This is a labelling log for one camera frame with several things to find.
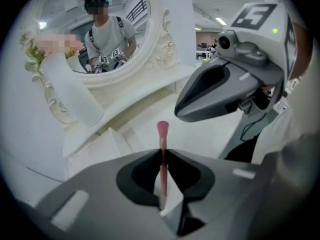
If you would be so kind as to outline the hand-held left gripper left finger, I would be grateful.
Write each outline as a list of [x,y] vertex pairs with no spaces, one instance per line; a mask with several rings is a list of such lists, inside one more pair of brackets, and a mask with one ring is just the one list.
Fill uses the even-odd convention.
[[154,195],[161,164],[158,149],[91,165],[49,192],[36,210],[52,220],[77,191],[87,199],[62,232],[70,240],[176,240]]

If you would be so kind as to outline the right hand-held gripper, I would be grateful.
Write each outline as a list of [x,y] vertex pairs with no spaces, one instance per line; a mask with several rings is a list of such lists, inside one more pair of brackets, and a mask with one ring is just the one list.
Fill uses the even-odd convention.
[[283,3],[246,3],[217,36],[218,57],[230,72],[228,84],[269,86],[267,105],[252,99],[262,113],[273,109],[291,77],[297,58],[297,39]]

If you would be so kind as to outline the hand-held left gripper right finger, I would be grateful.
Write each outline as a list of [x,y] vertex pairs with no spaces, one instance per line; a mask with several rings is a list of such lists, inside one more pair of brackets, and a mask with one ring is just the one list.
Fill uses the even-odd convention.
[[261,165],[169,149],[168,170],[183,194],[177,235],[184,240],[253,240],[255,219],[272,176]]

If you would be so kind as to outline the oval white ornate mirror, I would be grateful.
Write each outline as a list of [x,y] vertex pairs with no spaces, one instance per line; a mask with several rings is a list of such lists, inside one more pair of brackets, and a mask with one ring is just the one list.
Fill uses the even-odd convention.
[[[135,4],[142,4],[145,15],[142,24],[146,25],[142,45],[131,56],[119,58],[119,47],[114,46],[104,54],[100,66],[86,67],[87,48],[79,49],[76,54],[65,58],[59,67],[65,76],[74,73],[86,88],[99,89],[113,86],[123,81],[137,80],[139,85],[146,84],[144,95],[152,90],[163,88],[180,81],[184,76],[177,61],[177,48],[168,31],[169,11],[162,0],[104,0],[107,11],[118,23],[121,33],[132,25],[124,17]],[[32,8],[37,21],[37,35],[68,35],[83,38],[90,30],[81,27],[92,23],[97,5],[85,5],[85,0],[34,0]]]

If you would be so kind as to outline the pink makeup brush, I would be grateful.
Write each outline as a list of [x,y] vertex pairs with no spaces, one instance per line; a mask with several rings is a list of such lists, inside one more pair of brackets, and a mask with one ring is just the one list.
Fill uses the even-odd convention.
[[169,130],[169,123],[167,121],[159,121],[157,123],[157,130],[159,135],[159,149],[161,151],[161,165],[159,170],[161,194],[164,198],[166,198],[167,186],[168,186],[168,166],[166,164],[166,151],[167,151],[167,135]]

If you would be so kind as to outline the person's right forearm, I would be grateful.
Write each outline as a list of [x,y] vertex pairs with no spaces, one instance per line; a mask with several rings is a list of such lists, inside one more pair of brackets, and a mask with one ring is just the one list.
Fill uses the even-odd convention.
[[297,56],[290,80],[301,77],[308,69],[313,53],[313,36],[300,24],[293,22],[296,37]]

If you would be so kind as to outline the person's black shorts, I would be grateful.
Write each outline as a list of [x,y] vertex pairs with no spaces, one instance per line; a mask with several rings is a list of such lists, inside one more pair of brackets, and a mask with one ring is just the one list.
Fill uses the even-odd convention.
[[257,134],[252,139],[246,140],[235,147],[224,159],[229,161],[251,163],[259,135],[260,134]]

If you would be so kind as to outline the white dressing table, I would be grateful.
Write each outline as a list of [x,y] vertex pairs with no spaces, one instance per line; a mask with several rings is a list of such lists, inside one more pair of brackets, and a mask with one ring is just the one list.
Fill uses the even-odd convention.
[[[109,128],[133,153],[157,148],[156,124],[167,121],[169,148],[212,158],[224,153],[242,113],[187,123],[174,115],[177,97],[167,88],[152,93],[109,121],[78,152]],[[41,84],[26,71],[5,73],[0,79],[0,176],[16,199],[35,206],[66,181],[70,156],[63,156],[63,144],[62,125],[50,113]]]

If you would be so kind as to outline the white vase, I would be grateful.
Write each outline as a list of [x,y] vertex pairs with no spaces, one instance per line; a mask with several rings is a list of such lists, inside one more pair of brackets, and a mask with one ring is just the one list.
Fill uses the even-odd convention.
[[70,68],[64,53],[49,54],[40,67],[63,105],[77,121],[88,128],[99,122],[104,115],[102,106]]

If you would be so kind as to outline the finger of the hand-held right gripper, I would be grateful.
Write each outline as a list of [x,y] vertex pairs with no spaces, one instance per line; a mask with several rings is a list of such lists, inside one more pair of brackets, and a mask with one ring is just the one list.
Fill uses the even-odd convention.
[[193,123],[231,114],[258,87],[259,81],[240,67],[228,61],[209,61],[184,85],[174,115]]

